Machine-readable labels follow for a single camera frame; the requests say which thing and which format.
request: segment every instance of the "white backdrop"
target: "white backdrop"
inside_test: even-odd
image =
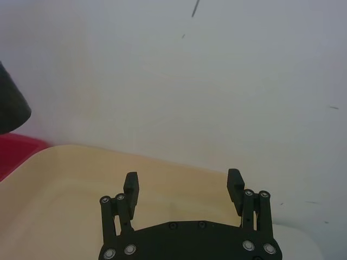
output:
[[[17,132],[239,168],[275,223],[344,259],[347,2],[195,2],[0,0],[0,59],[33,109]]]

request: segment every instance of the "mark on wall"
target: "mark on wall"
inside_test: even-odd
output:
[[[194,11],[193,11],[193,14],[191,15],[192,17],[194,17],[194,15],[195,15],[195,12],[196,12],[197,6],[199,5],[199,2],[200,2],[200,0],[196,0]]]
[[[306,203],[310,203],[310,204],[317,204],[317,205],[320,205],[319,202],[316,202],[316,201],[305,201]]]
[[[339,108],[338,108],[338,107],[335,107],[335,106],[329,106],[329,108],[339,110]]]

